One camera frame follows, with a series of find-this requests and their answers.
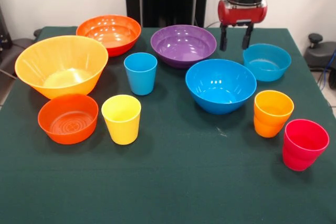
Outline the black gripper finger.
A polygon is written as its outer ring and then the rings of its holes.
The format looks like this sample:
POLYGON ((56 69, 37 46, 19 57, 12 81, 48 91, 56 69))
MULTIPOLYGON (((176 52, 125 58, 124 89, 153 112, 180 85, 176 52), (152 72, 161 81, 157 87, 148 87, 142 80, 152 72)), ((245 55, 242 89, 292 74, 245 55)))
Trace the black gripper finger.
POLYGON ((221 23, 220 28, 221 28, 221 36, 220 36, 220 46, 219 49, 221 51, 226 51, 227 48, 227 25, 224 25, 221 23))
POLYGON ((251 38, 251 34, 253 32, 254 29, 254 24, 250 23, 247 25, 247 29, 245 32, 245 35, 243 37, 243 42, 242 42, 242 49, 246 50, 249 47, 250 44, 250 38, 251 38))

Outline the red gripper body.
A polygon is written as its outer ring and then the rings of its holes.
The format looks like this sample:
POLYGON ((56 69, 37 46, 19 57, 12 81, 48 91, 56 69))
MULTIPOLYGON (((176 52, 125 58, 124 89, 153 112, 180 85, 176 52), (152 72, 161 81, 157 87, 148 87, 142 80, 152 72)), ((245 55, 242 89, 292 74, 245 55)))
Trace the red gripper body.
POLYGON ((261 23, 267 14, 267 2, 262 0, 254 6, 233 5, 227 0, 218 3, 218 18, 224 26, 261 23))

